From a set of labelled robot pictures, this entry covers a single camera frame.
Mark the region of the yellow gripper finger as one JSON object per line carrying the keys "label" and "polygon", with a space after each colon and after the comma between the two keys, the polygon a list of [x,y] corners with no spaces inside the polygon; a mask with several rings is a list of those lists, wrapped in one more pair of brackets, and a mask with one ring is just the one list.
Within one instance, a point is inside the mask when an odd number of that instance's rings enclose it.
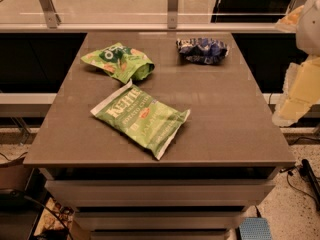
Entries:
{"label": "yellow gripper finger", "polygon": [[320,100],[320,57],[309,56],[301,64],[291,63],[282,90],[272,121],[277,126],[288,127]]}
{"label": "yellow gripper finger", "polygon": [[296,27],[299,21],[300,14],[304,6],[299,6],[281,19],[279,19],[276,24],[275,28],[279,31],[288,32],[288,33],[295,33]]}

